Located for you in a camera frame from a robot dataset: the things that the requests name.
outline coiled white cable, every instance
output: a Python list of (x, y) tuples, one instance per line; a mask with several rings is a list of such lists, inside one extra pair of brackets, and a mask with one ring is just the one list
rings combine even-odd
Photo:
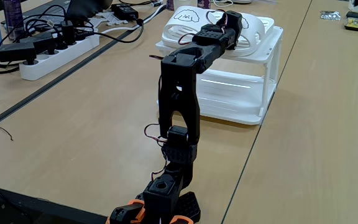
[[(158, 14), (158, 12), (160, 12), (160, 10), (164, 6), (165, 6), (165, 4), (162, 4), (160, 7), (158, 7), (158, 9), (152, 14), (152, 16), (150, 16), (149, 18), (145, 19), (144, 24), (146, 24), (150, 20), (152, 20)], [(136, 30), (139, 27), (140, 27), (139, 25), (136, 25), (134, 27), (116, 27), (116, 28), (105, 30), (105, 31), (102, 32), (102, 34), (107, 34), (108, 32), (112, 32), (112, 31), (116, 31), (116, 30)]]

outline wooden table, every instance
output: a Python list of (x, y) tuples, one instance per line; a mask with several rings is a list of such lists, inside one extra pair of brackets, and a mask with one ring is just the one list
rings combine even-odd
[[(288, 14), (303, 18), (308, 4), (254, 2), (236, 10), (276, 19), (286, 32), (284, 62), (301, 26)], [(159, 54), (154, 44), (172, 14), (162, 12), (138, 42), (115, 45), (1, 122), (15, 141), (0, 130), (0, 187), (103, 215), (144, 190), (150, 171), (163, 165), (160, 149), (143, 135), (157, 120), (160, 62), (149, 54)], [(221, 60), (214, 67), (236, 72), (247, 65)], [(194, 179), (183, 191), (196, 192), (202, 223), (222, 220), (258, 129), (202, 118)]]
[(358, 223), (358, 32), (313, 0), (224, 223)]
[[(37, 7), (37, 6), (45, 4), (46, 2), (49, 2), (49, 1), (50, 0), (31, 0), (31, 1), (23, 2), (22, 10), (28, 11), (30, 9)], [(152, 13), (154, 13), (154, 11), (156, 9), (157, 8), (143, 9), (142, 11), (139, 12), (139, 17), (145, 18), (145, 17), (151, 15)], [(0, 21), (3, 21), (4, 19), (5, 19), (4, 13), (3, 13), (3, 11), (0, 11)], [(135, 24), (133, 22), (130, 22), (130, 23), (128, 23), (128, 25), (125, 25), (125, 26), (134, 26), (134, 25)], [(107, 26), (106, 23), (102, 23), (99, 26), (100, 30), (106, 30), (109, 28), (112, 28), (112, 27)], [(2, 33), (2, 36), (6, 35), (6, 32), (4, 30), (2, 30), (1, 33)], [(109, 35), (111, 35), (113, 37), (118, 37), (123, 33), (125, 33), (125, 30), (117, 30), (114, 32), (110, 32)], [(0, 75), (0, 114), (2, 112), (6, 111), (7, 109), (11, 108), (12, 106), (14, 106), (16, 103), (23, 100), (25, 97), (34, 93), (41, 87), (50, 83), (52, 80), (54, 80), (55, 78), (60, 76), (62, 73), (71, 69), (72, 67), (74, 67), (75, 65), (80, 63), (82, 60), (88, 58), (91, 54), (95, 53), (96, 51), (98, 51), (99, 49), (101, 49), (102, 47), (104, 47), (105, 45), (107, 45), (110, 42), (111, 42), (110, 39), (102, 37), (100, 39), (100, 45), (98, 47), (94, 48), (93, 50), (90, 50), (89, 52), (83, 54), (82, 56), (74, 59), (70, 63), (56, 69), (55, 71), (49, 73), (48, 75), (46, 75), (36, 81), (23, 80), (21, 78), (19, 72)]]

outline screw hole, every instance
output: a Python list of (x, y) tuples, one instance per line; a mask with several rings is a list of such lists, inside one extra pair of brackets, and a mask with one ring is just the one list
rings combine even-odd
[(167, 184), (164, 183), (164, 182), (157, 184), (157, 188), (158, 188), (158, 189), (164, 189), (165, 187), (167, 187)]

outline white power strip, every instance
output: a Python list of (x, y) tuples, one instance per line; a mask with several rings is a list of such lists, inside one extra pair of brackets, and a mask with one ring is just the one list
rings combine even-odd
[(99, 39), (100, 36), (92, 35), (85, 40), (76, 41), (76, 44), (68, 46), (65, 50), (55, 50), (57, 54), (40, 54), (35, 65), (20, 63), (21, 77), (25, 80), (37, 80), (99, 46)]

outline black robotic arm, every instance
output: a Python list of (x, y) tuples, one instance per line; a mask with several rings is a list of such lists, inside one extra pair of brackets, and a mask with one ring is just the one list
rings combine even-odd
[[(200, 138), (196, 76), (205, 72), (226, 49), (235, 49), (242, 30), (241, 20), (241, 14), (225, 12), (217, 24), (203, 26), (190, 44), (161, 61), (159, 124), (161, 137), (167, 139), (162, 152), (170, 163), (136, 200), (113, 211), (110, 224), (192, 224), (200, 220), (195, 194), (180, 196), (192, 180)], [(181, 113), (187, 128), (172, 125), (175, 111)]]

